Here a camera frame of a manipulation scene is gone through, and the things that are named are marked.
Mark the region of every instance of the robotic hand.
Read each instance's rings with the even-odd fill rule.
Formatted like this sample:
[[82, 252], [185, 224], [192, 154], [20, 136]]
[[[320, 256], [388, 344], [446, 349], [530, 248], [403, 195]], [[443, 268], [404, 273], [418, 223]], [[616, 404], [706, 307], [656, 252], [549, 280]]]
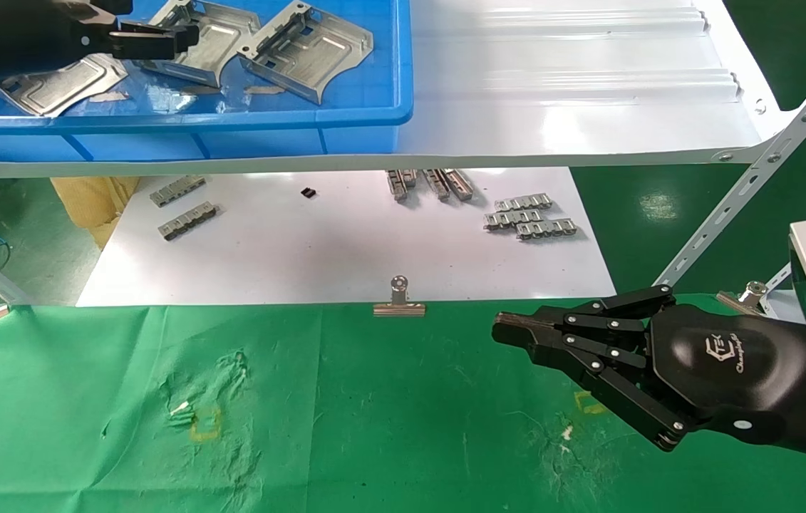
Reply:
[[0, 0], [0, 78], [54, 71], [94, 53], [174, 58], [197, 45], [196, 26], [118, 22], [133, 0]]
[[806, 452], [806, 327], [677, 305], [670, 286], [500, 313], [492, 337], [558, 369], [663, 451], [689, 432]]

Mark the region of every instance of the metal shelf frame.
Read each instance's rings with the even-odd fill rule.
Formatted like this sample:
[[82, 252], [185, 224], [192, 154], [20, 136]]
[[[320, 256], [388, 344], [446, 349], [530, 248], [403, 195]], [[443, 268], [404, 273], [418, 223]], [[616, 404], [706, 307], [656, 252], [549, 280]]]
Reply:
[[[743, 104], [749, 112], [748, 117], [760, 140], [757, 144], [748, 147], [702, 148], [677, 150], [677, 152], [599, 153], [598, 155], [594, 155], [594, 153], [588, 155], [514, 155], [514, 153], [503, 155], [503, 152], [499, 155], [430, 155], [430, 153], [419, 155], [416, 152], [409, 152], [400, 155], [327, 155], [248, 160], [200, 160], [199, 162], [198, 160], [190, 162], [0, 162], [0, 178], [216, 175], [216, 173], [247, 172], [249, 168], [252, 168], [254, 172], [315, 172], [374, 169], [669, 165], [669, 163], [710, 162], [748, 163], [748, 169], [741, 178], [716, 205], [712, 213], [706, 217], [701, 227], [695, 231], [695, 234], [692, 234], [685, 246], [666, 266], [666, 269], [654, 280], [654, 285], [674, 285], [806, 139], [806, 100], [802, 102], [799, 110], [788, 111], [788, 113], [778, 110], [776, 101], [773, 100], [770, 88], [760, 74], [757, 63], [748, 52], [747, 46], [744, 46], [744, 41], [735, 30], [722, 3], [716, 0], [692, 1], [700, 9], [703, 17], [710, 20], [709, 30], [713, 32], [713, 42], [716, 45], [716, 51], [722, 54], [723, 64], [736, 70], [735, 78], [739, 83], [747, 81], [749, 85], [753, 86], [741, 88], [735, 103]], [[679, 16], [683, 25], [690, 23], [685, 13], [679, 14]], [[563, 23], [563, 20], [558, 19], [555, 22]], [[426, 27], [425, 30], [428, 33], [426, 38], [434, 38], [431, 36], [434, 33], [432, 29], [432, 26]], [[560, 81], [563, 78], [562, 74], [558, 79]], [[498, 108], [506, 105], [506, 103], [501, 103]], [[429, 116], [431, 115], [431, 108], [422, 108], [422, 111], [428, 111]], [[418, 123], [415, 120], [411, 122], [416, 123], [416, 126], [409, 130], [418, 130]], [[403, 150], [411, 149], [411, 144], [407, 148], [406, 143], [403, 142], [405, 140], [403, 131], [407, 129], [403, 126], [401, 130]], [[468, 148], [469, 146], [464, 146], [459, 150]], [[544, 149], [546, 146], [540, 144], [539, 148]], [[31, 299], [1, 272], [0, 297], [9, 304], [31, 303]]]

